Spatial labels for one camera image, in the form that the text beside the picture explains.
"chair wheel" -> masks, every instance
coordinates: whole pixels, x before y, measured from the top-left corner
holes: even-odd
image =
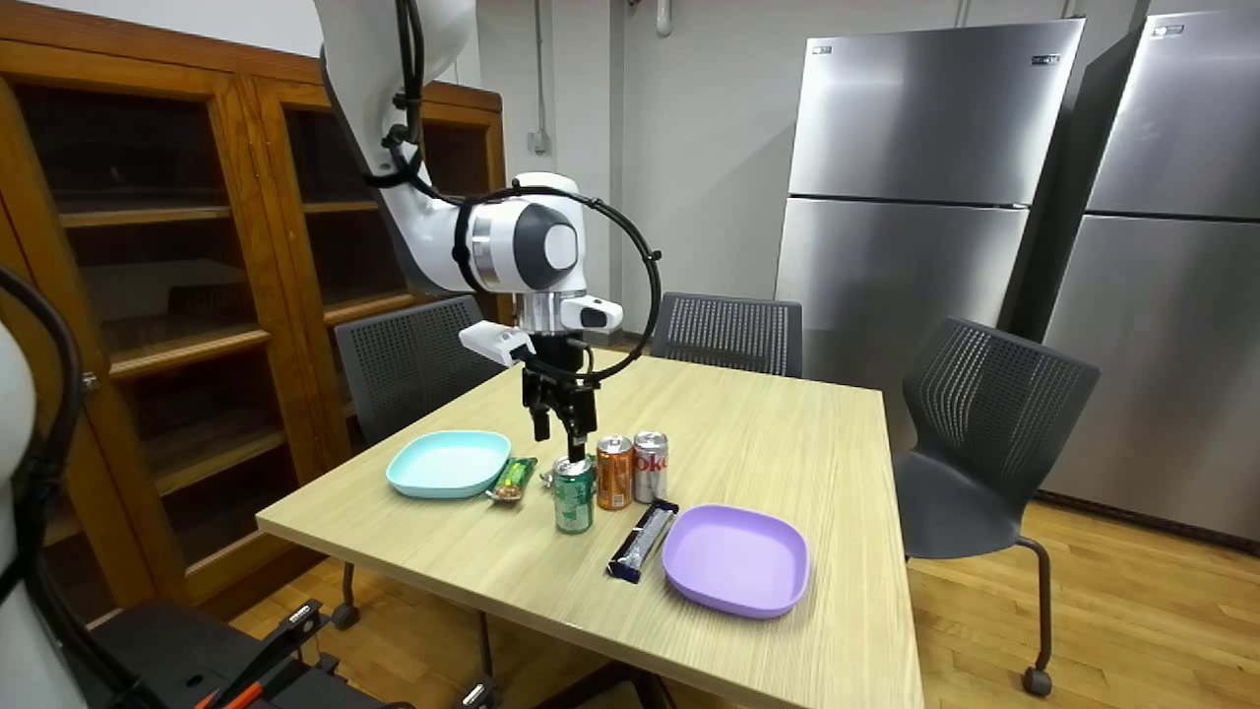
[[[338,606],[338,611],[331,611],[331,621],[337,621],[338,631],[354,628],[354,621],[360,621],[360,606]]]
[[[1048,669],[1036,669],[1036,665],[1023,669],[1023,694],[1051,699],[1051,691],[1057,691],[1057,682]]]

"stainless steel refrigerator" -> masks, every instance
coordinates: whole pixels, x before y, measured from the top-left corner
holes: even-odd
[[[939,318],[1002,318],[1078,33],[808,38],[778,284],[808,377],[893,394]]]
[[[1048,490],[1260,545],[1260,7],[1150,15],[1078,108],[1044,340],[1103,377]]]

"red can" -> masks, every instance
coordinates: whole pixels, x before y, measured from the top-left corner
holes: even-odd
[[[629,509],[636,448],[625,439],[607,439],[599,447],[599,509]]]
[[[655,506],[667,495],[667,470],[670,470],[670,439],[667,435],[637,435],[636,439],[636,502]]]

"green can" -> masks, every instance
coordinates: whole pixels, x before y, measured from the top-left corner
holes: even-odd
[[[582,537],[596,522],[596,465],[560,461],[552,470],[557,532]]]

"glass cabinet door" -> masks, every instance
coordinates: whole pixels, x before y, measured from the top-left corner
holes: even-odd
[[[347,385],[337,354],[337,329],[381,310],[418,304],[405,284],[403,247],[393,247],[390,225],[381,217],[379,193],[343,133],[327,90],[318,83],[259,83],[264,142],[275,159],[274,184],[292,207],[283,212],[292,235],[292,279],[312,284],[295,293],[317,293],[305,304],[312,350],[322,350],[318,392],[327,402],[343,402],[338,419],[322,422],[322,461],[338,465],[360,448],[360,426],[352,419]],[[487,193],[502,188],[502,108],[484,90],[432,90],[424,100],[424,155],[438,188],[447,193]]]
[[[6,66],[6,142],[39,183],[15,220],[70,318],[88,405],[161,591],[205,602],[264,569],[254,514],[317,476],[305,344],[241,88],[214,71],[27,53]]]
[[[0,268],[27,284],[27,268],[0,203]],[[50,426],[58,402],[58,359],[46,330],[7,293],[0,296],[0,322],[20,344],[35,377],[39,431]],[[138,556],[119,494],[102,476],[102,457],[81,426],[62,495],[46,514],[44,560],[54,591],[81,621],[94,621],[116,606],[153,595],[151,569]]]

